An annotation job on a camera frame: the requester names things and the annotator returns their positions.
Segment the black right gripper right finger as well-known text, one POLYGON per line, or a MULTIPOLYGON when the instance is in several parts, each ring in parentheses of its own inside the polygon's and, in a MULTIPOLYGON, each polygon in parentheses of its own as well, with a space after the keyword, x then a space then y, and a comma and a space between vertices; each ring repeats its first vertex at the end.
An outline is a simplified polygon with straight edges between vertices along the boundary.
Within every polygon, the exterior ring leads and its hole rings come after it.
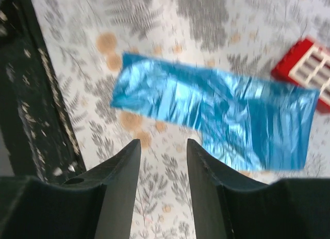
POLYGON ((329 238, 329 179, 265 184, 187 141, 197 238, 329 238))

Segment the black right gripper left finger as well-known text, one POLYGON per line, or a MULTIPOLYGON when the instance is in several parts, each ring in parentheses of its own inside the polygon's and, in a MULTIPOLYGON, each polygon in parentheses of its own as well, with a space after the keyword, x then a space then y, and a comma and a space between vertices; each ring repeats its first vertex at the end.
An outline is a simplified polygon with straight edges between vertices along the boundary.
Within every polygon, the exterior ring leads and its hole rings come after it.
POLYGON ((1 238, 129 238, 141 144, 64 184, 1 177, 1 238))

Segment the blue plastic trash bag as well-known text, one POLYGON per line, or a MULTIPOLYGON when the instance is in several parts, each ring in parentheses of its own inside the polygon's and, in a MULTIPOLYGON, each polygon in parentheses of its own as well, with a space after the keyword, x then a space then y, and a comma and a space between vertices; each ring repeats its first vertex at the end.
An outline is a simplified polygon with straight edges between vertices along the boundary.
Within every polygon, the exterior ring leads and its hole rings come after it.
POLYGON ((235 170, 305 166, 319 92, 124 53, 111 106, 197 130, 235 170))

